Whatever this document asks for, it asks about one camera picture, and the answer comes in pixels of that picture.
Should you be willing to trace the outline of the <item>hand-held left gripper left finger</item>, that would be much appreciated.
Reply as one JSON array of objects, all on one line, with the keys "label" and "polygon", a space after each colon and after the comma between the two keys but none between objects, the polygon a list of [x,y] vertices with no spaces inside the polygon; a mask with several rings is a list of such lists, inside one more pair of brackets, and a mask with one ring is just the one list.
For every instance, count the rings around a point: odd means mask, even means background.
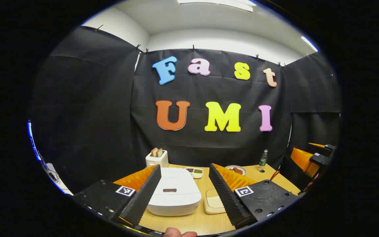
[{"label": "hand-held left gripper left finger", "polygon": [[162,177],[160,165],[147,169],[142,187],[114,184],[100,180],[73,196],[78,205],[102,219],[125,226],[138,225]]}]

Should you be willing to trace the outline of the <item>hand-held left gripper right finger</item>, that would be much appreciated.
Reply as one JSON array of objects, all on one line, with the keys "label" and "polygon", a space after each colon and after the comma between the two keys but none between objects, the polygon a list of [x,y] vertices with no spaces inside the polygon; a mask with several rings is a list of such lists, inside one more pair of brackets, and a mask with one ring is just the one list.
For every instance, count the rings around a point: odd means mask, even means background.
[{"label": "hand-held left gripper right finger", "polygon": [[253,181],[214,163],[209,178],[235,228],[263,222],[300,199],[271,180]]}]

